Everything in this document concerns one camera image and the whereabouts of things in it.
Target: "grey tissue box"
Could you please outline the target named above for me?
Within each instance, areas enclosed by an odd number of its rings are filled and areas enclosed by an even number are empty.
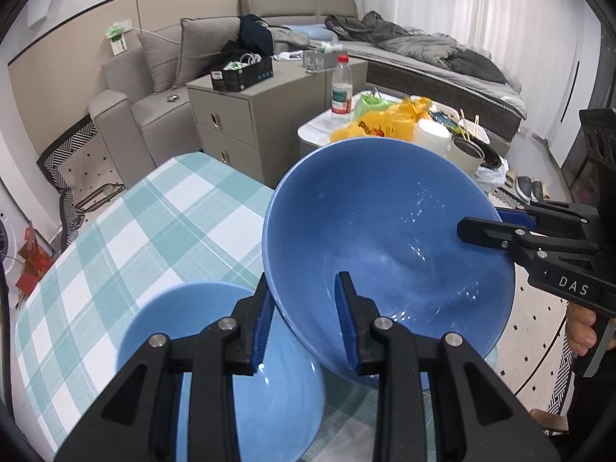
[[[304,67],[308,71],[331,69],[338,66],[338,56],[345,53],[345,50],[336,50],[327,54],[321,54],[316,50],[304,50]]]

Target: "headboard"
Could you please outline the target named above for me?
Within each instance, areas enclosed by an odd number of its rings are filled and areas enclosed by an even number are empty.
[[[239,0],[241,15],[255,14],[269,24],[316,24],[328,15],[357,18],[354,0]]]

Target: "metal screw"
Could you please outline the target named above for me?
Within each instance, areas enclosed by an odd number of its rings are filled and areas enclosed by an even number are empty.
[[[155,333],[148,339],[148,344],[151,347],[162,347],[167,343],[167,335],[164,333]]]
[[[462,336],[460,334],[451,332],[445,335],[445,342],[452,347],[459,347],[460,345],[462,345],[462,342],[464,342],[464,340],[462,339]]]
[[[393,321],[385,316],[375,319],[375,327],[379,330],[389,330],[393,326]]]
[[[218,328],[221,330],[233,330],[237,325],[237,321],[233,318],[223,318],[218,321]]]

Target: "white sheer curtain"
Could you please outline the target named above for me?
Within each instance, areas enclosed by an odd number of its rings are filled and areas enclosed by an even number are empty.
[[[401,26],[491,52],[522,83],[526,126],[546,137],[570,87],[583,0],[361,0]]]

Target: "grey comforter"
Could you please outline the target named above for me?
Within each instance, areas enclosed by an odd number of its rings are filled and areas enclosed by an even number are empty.
[[[454,38],[441,33],[409,32],[386,21],[377,12],[369,12],[358,21],[330,15],[325,26],[341,40],[368,42],[394,54],[411,57],[432,66],[465,74],[485,81],[506,84],[498,67],[488,58],[462,47]]]

